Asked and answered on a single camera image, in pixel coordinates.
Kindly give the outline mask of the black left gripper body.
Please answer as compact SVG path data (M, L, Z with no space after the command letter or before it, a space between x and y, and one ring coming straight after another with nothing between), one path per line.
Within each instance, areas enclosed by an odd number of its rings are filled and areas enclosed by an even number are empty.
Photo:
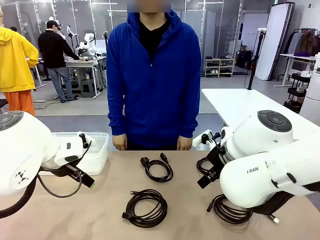
M70 164L63 165L60 169L61 176L69 176L71 178L82 178L82 171L77 167Z

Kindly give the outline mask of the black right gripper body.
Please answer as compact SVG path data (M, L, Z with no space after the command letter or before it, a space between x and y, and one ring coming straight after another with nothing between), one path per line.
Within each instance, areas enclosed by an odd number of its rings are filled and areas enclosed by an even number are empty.
M209 154L206 156L207 160L213 165L208 170L209 175L219 175L225 166L225 162L223 156L226 153L226 149L224 146L215 146Z

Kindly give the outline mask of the person's left hand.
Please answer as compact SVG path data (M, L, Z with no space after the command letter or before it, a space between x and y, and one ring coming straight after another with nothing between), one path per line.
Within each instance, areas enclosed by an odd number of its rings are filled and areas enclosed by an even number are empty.
M179 136L177 141L177 150L178 151L189 151L192 148L193 139L183 136Z

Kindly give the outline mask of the person's right hand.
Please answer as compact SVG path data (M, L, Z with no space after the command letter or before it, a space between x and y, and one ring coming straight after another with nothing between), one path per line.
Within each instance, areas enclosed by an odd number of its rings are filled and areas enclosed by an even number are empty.
M127 150L128 140L126 134L113 135L112 136L113 146L119 151Z

